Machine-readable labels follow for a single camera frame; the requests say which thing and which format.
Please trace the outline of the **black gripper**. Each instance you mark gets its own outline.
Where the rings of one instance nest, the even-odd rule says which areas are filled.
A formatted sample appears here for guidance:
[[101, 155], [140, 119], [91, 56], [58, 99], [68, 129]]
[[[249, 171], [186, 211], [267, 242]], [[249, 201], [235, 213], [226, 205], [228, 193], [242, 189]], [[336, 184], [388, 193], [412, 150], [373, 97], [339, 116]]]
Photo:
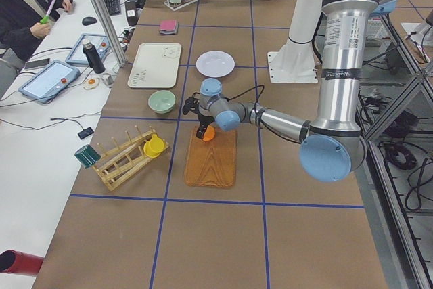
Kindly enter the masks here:
[[209, 113], [208, 110], [199, 108], [198, 109], [198, 120], [199, 127], [196, 130], [196, 137], [198, 139], [203, 139], [206, 133], [208, 125], [214, 121], [214, 117]]

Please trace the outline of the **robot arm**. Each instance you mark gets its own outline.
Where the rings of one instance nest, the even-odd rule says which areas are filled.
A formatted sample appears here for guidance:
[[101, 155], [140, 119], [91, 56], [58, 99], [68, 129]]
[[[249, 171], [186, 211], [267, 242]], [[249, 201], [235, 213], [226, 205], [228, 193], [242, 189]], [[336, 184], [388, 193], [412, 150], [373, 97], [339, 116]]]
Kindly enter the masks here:
[[204, 138], [211, 123], [224, 131], [250, 123], [299, 143], [301, 165], [311, 177], [344, 179], [366, 156], [355, 112], [368, 20], [390, 13], [395, 5], [396, 0], [297, 0], [287, 43], [271, 55], [269, 69], [289, 82], [320, 84], [316, 118], [232, 103], [223, 96], [221, 82], [207, 78], [192, 99], [200, 122], [197, 138]]

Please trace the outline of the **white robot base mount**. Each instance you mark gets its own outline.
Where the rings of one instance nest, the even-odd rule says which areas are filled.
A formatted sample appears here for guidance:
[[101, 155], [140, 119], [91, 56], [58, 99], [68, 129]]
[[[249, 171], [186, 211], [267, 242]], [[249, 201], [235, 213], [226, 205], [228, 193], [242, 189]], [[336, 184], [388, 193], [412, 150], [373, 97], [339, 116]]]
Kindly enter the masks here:
[[286, 44], [268, 53], [272, 83], [317, 83], [313, 38], [322, 0], [296, 0]]

